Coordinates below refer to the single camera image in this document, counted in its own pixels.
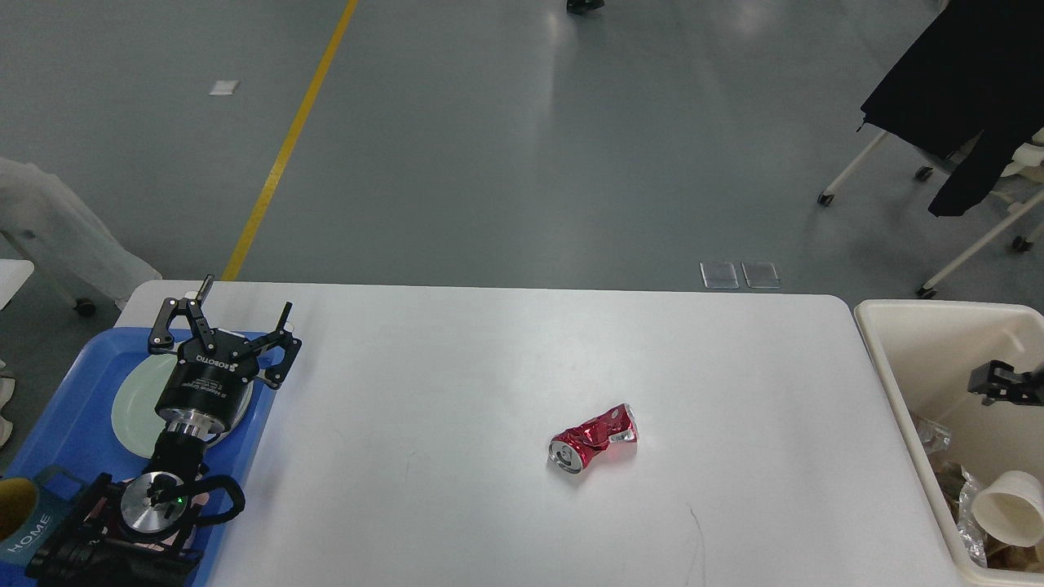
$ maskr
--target white cloth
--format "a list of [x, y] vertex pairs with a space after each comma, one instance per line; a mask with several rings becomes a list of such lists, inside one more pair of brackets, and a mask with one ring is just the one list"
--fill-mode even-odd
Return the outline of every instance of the white cloth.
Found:
[[84, 202], [56, 175], [0, 158], [0, 231], [26, 249], [39, 243], [51, 259], [113, 300], [125, 301], [142, 283], [162, 279], [120, 246]]

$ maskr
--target gray floor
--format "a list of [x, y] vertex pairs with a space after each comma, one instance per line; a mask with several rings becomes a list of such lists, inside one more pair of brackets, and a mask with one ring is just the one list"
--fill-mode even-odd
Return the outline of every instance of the gray floor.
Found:
[[[8, 1], [0, 157], [58, 174], [166, 277], [219, 274], [343, 5]], [[912, 182], [898, 140], [815, 195], [935, 7], [361, 0], [240, 279], [698, 291], [701, 261], [760, 260], [784, 292], [909, 298], [1003, 207], [932, 217], [944, 178]], [[940, 298], [1044, 307], [1039, 257], [1004, 243]], [[0, 467], [116, 315], [77, 318], [39, 276], [0, 313]]]

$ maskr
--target plastic wrapper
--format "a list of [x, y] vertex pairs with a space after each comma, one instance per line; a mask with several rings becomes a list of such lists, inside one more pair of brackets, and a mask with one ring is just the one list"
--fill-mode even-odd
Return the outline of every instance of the plastic wrapper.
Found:
[[31, 163], [0, 158], [0, 232], [33, 256], [39, 252], [38, 261], [57, 261], [117, 302], [142, 283], [161, 279], [123, 249], [62, 180]]
[[957, 534], [968, 556], [980, 567], [987, 568], [986, 531], [972, 516], [972, 501], [982, 491], [982, 484], [956, 463], [946, 463], [936, 471], [939, 487], [950, 502], [950, 512], [957, 526]]
[[917, 428], [917, 436], [921, 439], [921, 446], [924, 447], [925, 454], [942, 452], [950, 448], [953, 432], [949, 428], [939, 422], [922, 418], [912, 412], [910, 418], [914, 419], [914, 426]]

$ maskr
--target trash bin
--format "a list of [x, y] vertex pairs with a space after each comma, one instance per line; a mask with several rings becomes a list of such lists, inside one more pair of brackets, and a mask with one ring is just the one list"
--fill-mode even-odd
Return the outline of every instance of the trash bin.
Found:
[[912, 412], [950, 428], [946, 460], [983, 485], [1009, 470], [1044, 479], [1044, 407], [984, 406], [983, 396], [968, 393], [971, 371], [992, 359], [1018, 372], [1038, 369], [1044, 316], [1025, 306], [899, 300], [869, 300], [854, 313], [954, 564], [978, 584], [1044, 586], [1044, 574], [972, 562], [909, 417]]

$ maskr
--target crushed soda can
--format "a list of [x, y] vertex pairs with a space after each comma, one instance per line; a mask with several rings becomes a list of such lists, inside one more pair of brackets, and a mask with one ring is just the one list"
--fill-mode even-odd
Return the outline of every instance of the crushed soda can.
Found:
[[576, 474], [586, 469], [596, 454], [616, 442], [638, 442], [635, 415], [625, 403], [555, 435], [547, 447], [547, 456], [562, 470]]

